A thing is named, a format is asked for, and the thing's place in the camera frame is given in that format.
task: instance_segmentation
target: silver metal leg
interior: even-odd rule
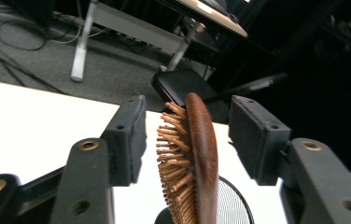
[[[193,37],[197,33],[203,32],[204,28],[205,27],[202,23],[199,23],[196,21],[193,24],[193,29],[190,30],[190,32],[185,37],[185,41],[179,45],[177,52],[173,55],[173,58],[169,62],[169,64],[167,65],[167,68],[161,67],[161,70],[162,71],[174,71],[176,69],[176,66],[178,65],[179,61],[181,61],[181,58],[184,56],[185,52],[187,51],[188,47],[190,46],[190,42],[192,41]]]
[[[83,80],[88,38],[91,33],[91,26],[93,25],[94,12],[97,8],[97,3],[98,0],[91,0],[82,35],[77,42],[76,54],[74,56],[73,68],[71,71],[71,80],[75,82],[81,82]]]

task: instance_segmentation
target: black chair seat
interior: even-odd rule
[[[178,105],[185,105],[185,98],[189,92],[195,92],[203,99],[215,97],[218,94],[194,71],[178,70],[159,72],[152,78],[152,87],[165,102],[173,101]],[[223,101],[207,104],[207,109],[214,122],[227,123],[229,108]]]

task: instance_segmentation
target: brush bristle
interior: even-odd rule
[[[187,112],[174,103],[166,105],[175,113],[163,113],[161,118],[169,125],[158,129],[157,153],[163,196],[175,224],[197,223]]]

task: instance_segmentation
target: round mesh object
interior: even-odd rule
[[[220,176],[218,181],[217,224],[253,224],[254,219],[248,204],[240,191],[227,179]],[[173,224],[167,208],[163,209],[155,224]]]

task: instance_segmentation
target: wooden hairbrush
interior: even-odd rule
[[[157,153],[163,196],[175,224],[217,223],[218,153],[210,114],[196,93],[186,109],[166,103],[174,114],[161,118]]]

